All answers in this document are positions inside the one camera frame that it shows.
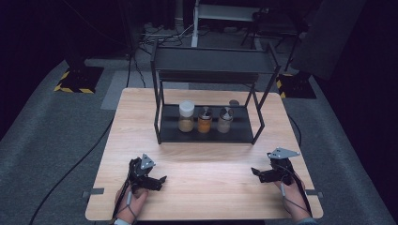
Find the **black metal shelf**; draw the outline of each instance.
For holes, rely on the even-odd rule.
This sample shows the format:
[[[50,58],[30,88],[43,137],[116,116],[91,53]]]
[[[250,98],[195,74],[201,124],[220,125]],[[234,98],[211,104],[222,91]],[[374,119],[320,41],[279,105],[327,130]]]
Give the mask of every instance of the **black metal shelf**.
[[[281,68],[275,55],[275,50],[269,44],[267,51],[226,50],[160,46],[156,40],[152,49],[151,69],[157,104],[154,126],[158,143],[255,144],[265,126],[261,108]],[[271,76],[260,100],[257,99],[255,93],[255,83],[259,75]],[[221,105],[207,105],[213,109],[214,115],[209,133],[198,132],[197,121],[195,121],[193,131],[185,133],[178,129],[178,105],[164,102],[163,82],[242,83],[248,84],[251,89],[244,105],[229,106],[234,109],[234,121],[228,133],[220,133],[217,130],[218,115],[220,109],[224,107]],[[254,135],[247,110],[252,98],[260,121],[260,128]],[[200,106],[195,106],[194,118],[197,118],[199,108]]]

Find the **hand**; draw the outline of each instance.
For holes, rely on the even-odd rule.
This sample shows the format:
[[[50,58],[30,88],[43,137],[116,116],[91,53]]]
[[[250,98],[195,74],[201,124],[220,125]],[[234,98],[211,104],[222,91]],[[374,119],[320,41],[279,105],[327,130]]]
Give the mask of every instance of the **hand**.
[[[119,199],[121,191],[122,188],[116,193],[115,204]],[[145,200],[148,197],[149,191],[144,188],[136,190],[135,193],[131,194],[131,202],[130,205],[128,205],[127,200],[130,191],[131,185],[129,185],[126,189],[126,193],[123,196],[122,201],[120,202],[116,217],[128,222],[129,224],[132,224],[136,217],[138,217],[138,215],[140,214],[141,209],[144,206]]]
[[[276,181],[274,184],[281,189],[281,181]],[[310,218],[310,213],[307,211],[304,199],[299,192],[299,186],[294,179],[290,186],[283,184],[284,189],[284,206],[286,210],[292,216],[294,222],[298,222],[304,218]]]

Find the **white jar lid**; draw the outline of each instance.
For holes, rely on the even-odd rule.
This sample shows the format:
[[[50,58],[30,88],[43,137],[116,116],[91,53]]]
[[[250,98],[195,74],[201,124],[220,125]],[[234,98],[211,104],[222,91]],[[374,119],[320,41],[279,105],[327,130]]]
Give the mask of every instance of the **white jar lid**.
[[[184,100],[179,103],[179,114],[185,117],[193,115],[195,104],[192,101]]]

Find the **gray carpet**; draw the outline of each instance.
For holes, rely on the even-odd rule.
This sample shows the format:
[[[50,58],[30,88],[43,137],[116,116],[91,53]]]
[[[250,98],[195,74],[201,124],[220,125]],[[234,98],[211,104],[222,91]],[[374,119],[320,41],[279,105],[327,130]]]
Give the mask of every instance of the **gray carpet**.
[[[199,37],[199,47],[247,49],[249,41],[240,46],[243,35],[243,31],[209,32]],[[257,46],[264,46],[266,42],[262,39]],[[191,39],[185,37],[183,43],[189,46]],[[278,51],[289,49],[285,46],[289,43],[284,42]],[[280,53],[279,58],[285,62],[287,54]],[[145,85],[150,88],[148,54],[139,50],[136,59]],[[90,150],[111,123],[118,97],[127,85],[129,62],[90,59],[86,64],[105,67],[96,94],[54,92],[68,67],[62,62],[38,86],[0,142],[0,224],[28,224],[46,194]],[[142,87],[144,83],[133,64],[131,71],[129,86]],[[286,98],[283,104],[294,119],[292,128],[315,188],[323,195],[320,201],[325,215],[318,221],[321,224],[395,224],[322,91],[313,79],[310,82],[317,99]],[[167,88],[221,87],[181,83]],[[243,91],[246,87],[232,88]],[[39,210],[34,224],[95,223],[84,216],[87,198],[82,195],[94,184],[106,140],[107,135],[54,190]],[[289,219],[265,222],[292,224]]]

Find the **jar lid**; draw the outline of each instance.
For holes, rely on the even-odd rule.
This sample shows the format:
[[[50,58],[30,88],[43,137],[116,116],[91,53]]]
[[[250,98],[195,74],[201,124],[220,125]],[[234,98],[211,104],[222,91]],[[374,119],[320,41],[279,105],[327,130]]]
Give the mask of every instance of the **jar lid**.
[[[179,114],[185,117],[193,115],[195,104],[192,101],[184,100],[179,103]]]
[[[220,111],[220,117],[224,120],[232,120],[233,115],[234,111],[229,107],[224,107]]]
[[[199,117],[202,119],[211,119],[213,111],[208,106],[203,107],[199,112]]]

